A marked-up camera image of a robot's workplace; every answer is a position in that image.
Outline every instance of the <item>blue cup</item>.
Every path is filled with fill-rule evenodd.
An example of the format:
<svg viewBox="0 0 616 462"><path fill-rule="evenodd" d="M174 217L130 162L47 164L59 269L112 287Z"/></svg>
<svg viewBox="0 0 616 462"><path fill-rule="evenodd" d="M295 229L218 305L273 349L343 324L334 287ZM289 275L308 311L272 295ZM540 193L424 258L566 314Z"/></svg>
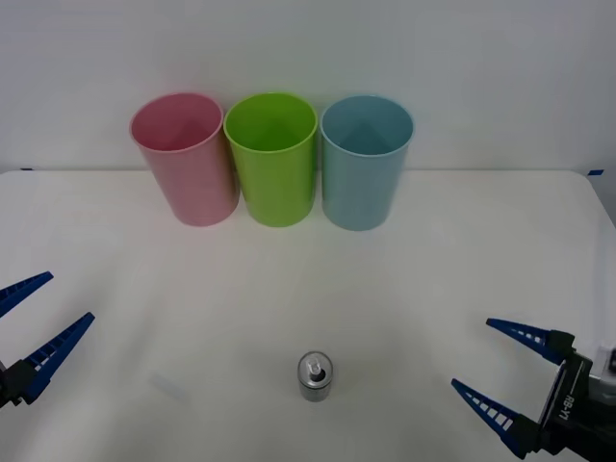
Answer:
<svg viewBox="0 0 616 462"><path fill-rule="evenodd" d="M351 96L321 116L323 210L336 225L365 231L381 224L394 200L413 119L380 96Z"/></svg>

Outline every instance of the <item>pink cup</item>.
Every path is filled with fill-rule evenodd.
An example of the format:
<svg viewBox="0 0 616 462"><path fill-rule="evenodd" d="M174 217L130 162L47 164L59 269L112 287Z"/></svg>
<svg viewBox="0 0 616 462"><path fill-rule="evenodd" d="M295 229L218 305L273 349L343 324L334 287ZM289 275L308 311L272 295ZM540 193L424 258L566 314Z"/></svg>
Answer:
<svg viewBox="0 0 616 462"><path fill-rule="evenodd" d="M131 120L133 140L171 210L186 224L218 223L238 205L223 119L212 98L174 93L150 101Z"/></svg>

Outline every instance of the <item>can lid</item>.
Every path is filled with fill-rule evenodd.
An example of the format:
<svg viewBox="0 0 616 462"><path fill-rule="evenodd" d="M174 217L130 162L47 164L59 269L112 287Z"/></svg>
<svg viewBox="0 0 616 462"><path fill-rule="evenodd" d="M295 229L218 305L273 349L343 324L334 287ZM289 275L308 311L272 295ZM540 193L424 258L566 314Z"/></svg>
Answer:
<svg viewBox="0 0 616 462"><path fill-rule="evenodd" d="M331 382L334 367L324 353L310 351L302 356L297 365L297 378L305 387L318 390Z"/></svg>

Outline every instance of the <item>white wall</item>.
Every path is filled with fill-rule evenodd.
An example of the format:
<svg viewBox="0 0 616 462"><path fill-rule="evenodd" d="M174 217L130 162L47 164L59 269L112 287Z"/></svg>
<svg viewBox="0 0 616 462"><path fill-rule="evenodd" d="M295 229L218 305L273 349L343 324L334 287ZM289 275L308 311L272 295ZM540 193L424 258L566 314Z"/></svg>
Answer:
<svg viewBox="0 0 616 462"><path fill-rule="evenodd" d="M0 170L142 167L131 114L184 89L383 93L411 167L603 167L614 24L614 0L3 0Z"/></svg>

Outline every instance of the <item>green cup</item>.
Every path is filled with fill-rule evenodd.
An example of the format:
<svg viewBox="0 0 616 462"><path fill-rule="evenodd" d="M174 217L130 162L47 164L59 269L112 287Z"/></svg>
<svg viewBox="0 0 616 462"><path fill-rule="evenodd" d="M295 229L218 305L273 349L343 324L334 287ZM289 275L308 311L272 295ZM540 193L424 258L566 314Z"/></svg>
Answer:
<svg viewBox="0 0 616 462"><path fill-rule="evenodd" d="M315 198L315 109L288 93L261 93L233 106L224 133L248 212L267 226L301 221Z"/></svg>

